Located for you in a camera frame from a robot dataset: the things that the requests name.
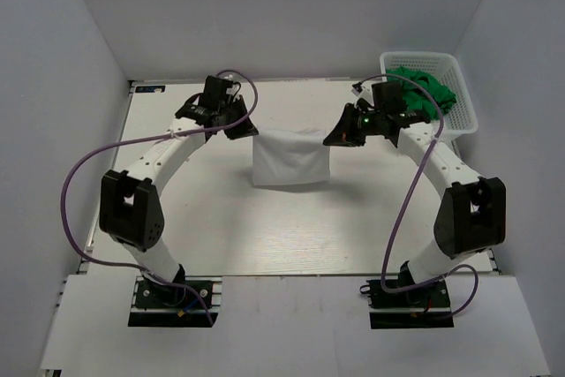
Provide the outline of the white t shirt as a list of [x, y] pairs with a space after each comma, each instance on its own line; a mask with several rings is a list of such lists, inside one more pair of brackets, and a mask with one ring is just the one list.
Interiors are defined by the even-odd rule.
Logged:
[[320, 129], [261, 128], [252, 138], [255, 186], [309, 185], [330, 179], [330, 147]]

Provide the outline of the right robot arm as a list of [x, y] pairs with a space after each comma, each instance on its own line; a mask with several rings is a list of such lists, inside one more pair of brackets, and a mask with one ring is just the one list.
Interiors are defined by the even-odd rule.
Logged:
[[385, 254], [392, 253], [411, 195], [426, 177], [441, 198], [433, 223], [432, 241], [406, 261], [396, 284], [380, 281], [384, 292], [399, 293], [409, 305], [419, 305], [431, 286], [465, 266], [471, 256], [501, 244], [506, 236], [506, 186], [466, 165], [441, 140], [443, 123], [429, 114], [407, 108], [400, 83], [392, 79], [372, 86], [373, 99], [347, 103], [335, 128], [324, 139], [326, 147], [362, 147], [367, 137], [387, 139], [418, 169], [395, 219]]

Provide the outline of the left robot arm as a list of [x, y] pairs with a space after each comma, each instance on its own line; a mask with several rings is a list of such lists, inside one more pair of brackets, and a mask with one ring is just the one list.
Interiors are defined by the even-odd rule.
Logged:
[[185, 271], [162, 240], [165, 216], [161, 195], [171, 178], [209, 139], [224, 132], [228, 139], [254, 136], [243, 97], [186, 102], [166, 133], [133, 164], [102, 177], [99, 227], [126, 249], [135, 267], [157, 283], [156, 295], [166, 305], [185, 299]]

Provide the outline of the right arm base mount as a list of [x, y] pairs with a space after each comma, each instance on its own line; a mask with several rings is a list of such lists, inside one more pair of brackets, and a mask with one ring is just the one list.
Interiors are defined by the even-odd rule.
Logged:
[[444, 282], [390, 294], [380, 280], [367, 280], [359, 288], [367, 297], [371, 329], [428, 329], [454, 327], [451, 302]]

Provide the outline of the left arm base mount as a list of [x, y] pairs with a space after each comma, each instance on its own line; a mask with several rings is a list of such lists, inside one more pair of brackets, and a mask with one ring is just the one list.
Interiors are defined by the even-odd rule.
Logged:
[[221, 277], [196, 277], [185, 283], [196, 290], [212, 320], [197, 297], [187, 290], [161, 286], [137, 277], [129, 313], [130, 328], [211, 328], [220, 312]]

